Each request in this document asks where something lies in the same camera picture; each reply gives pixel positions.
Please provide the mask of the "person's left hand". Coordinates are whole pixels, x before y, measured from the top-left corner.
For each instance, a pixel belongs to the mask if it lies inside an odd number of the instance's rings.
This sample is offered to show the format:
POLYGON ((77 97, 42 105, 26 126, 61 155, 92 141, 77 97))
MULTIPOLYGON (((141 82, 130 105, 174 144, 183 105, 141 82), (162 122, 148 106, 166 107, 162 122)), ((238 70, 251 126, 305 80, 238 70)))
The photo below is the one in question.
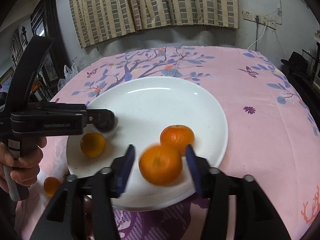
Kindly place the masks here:
POLYGON ((24 156, 14 159, 8 148, 1 142, 1 189, 8 193, 7 180, 4 175, 3 165, 15 167, 10 174, 11 178, 22 186, 31 186, 37 182, 37 175, 40 172, 39 163, 43 158, 42 149, 47 144, 46 137, 27 138, 31 143, 24 156))

